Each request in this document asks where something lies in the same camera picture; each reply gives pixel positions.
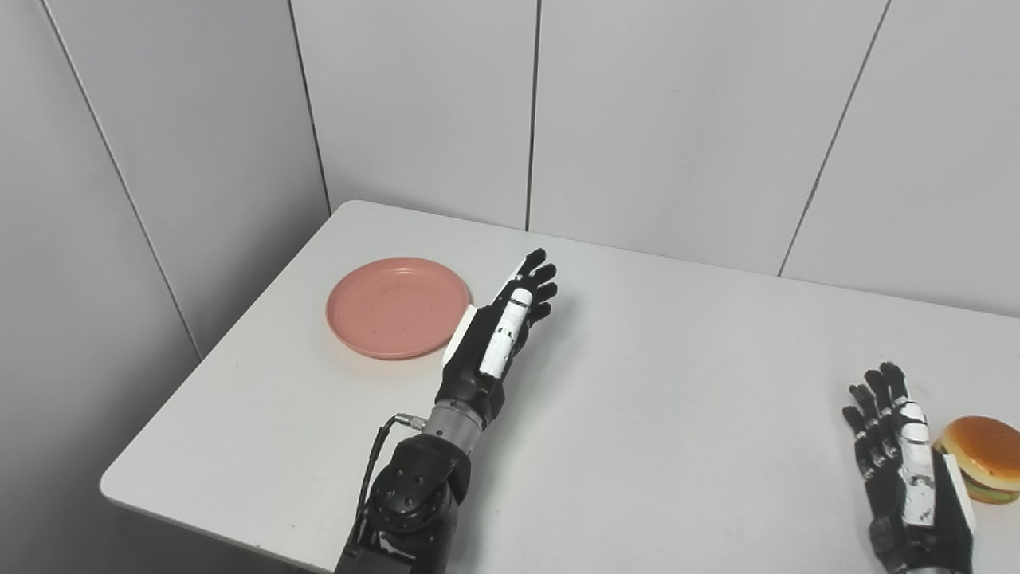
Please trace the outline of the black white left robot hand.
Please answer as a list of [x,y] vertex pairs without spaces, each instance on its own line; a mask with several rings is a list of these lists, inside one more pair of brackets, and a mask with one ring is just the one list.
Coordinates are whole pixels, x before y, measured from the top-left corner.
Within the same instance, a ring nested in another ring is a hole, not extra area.
[[504,381],[536,323],[551,313],[556,265],[543,248],[526,255],[491,304],[467,306],[443,356],[437,403],[458,403],[487,429],[505,403]]

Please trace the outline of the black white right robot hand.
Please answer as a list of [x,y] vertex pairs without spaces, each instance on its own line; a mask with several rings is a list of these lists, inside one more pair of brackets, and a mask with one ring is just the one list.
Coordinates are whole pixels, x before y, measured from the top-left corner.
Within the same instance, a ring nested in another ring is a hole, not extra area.
[[957,458],[932,445],[928,418],[892,362],[849,385],[853,434],[872,520],[872,552],[888,573],[971,573],[975,519]]

